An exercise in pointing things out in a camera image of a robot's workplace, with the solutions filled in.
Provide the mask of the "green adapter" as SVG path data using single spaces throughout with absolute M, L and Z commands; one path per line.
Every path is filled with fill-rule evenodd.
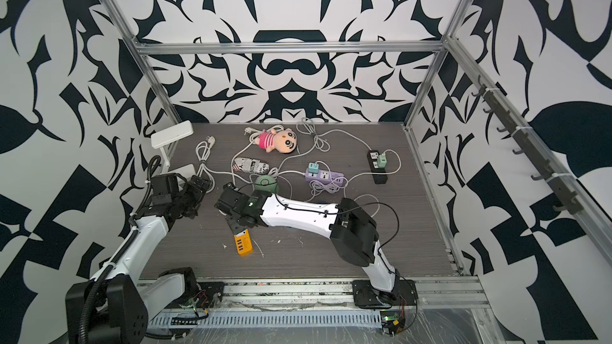
M 387 156 L 384 153 L 377 157 L 377 166 L 379 169 L 384 169 L 387 166 Z

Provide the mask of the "orange power strip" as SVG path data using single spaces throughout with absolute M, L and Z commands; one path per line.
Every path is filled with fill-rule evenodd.
M 237 253 L 240 257 L 245 257 L 253 253 L 253 243 L 248 229 L 236 234 L 234 236 L 234 241 Z

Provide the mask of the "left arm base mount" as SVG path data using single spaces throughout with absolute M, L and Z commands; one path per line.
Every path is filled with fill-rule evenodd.
M 193 304 L 197 309 L 208 309 L 220 304 L 226 286 L 222 281 L 199 281 L 194 290 L 186 291 L 185 294 L 170 302 L 165 309 L 190 308 Z

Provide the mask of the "teal USB charger adapter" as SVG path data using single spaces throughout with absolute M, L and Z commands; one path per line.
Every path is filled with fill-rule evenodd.
M 308 176 L 316 177 L 320 172 L 320 167 L 315 162 L 310 162 L 308 166 Z

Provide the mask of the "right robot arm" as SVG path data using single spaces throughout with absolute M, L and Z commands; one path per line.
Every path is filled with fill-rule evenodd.
M 256 226 L 286 227 L 324 237 L 343 261 L 364 270 L 374 290 L 383 295 L 396 291 L 399 274 L 382 251 L 376 221 L 350 198 L 333 204 L 299 202 L 264 190 L 244 194 L 228 183 L 215 208 L 235 233 Z

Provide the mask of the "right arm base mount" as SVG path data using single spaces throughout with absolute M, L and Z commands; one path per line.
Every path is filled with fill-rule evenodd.
M 355 306 L 361 309 L 388 309 L 391 307 L 416 307 L 418 293 L 413 280 L 395 281 L 392 291 L 379 291 L 369 280 L 352 281 L 352 294 Z

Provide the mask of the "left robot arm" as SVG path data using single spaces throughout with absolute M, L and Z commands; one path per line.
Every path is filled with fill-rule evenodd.
M 193 302 L 201 288 L 190 267 L 162 272 L 144 289 L 137 283 L 159 243 L 182 218 L 197 217 L 210 181 L 179 172 L 157 175 L 162 159 L 147 168 L 143 200 L 131 214 L 130 233 L 103 267 L 65 296 L 70 343 L 141 343 L 175 340 L 176 334 L 150 331 L 150 321 L 172 304 Z

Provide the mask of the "black power strip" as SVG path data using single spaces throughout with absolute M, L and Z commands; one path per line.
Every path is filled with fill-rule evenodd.
M 386 168 L 379 169 L 377 166 L 377 157 L 381 153 L 377 150 L 370 150 L 368 152 L 368 163 L 373 181 L 376 185 L 383 185 L 387 183 L 387 172 Z

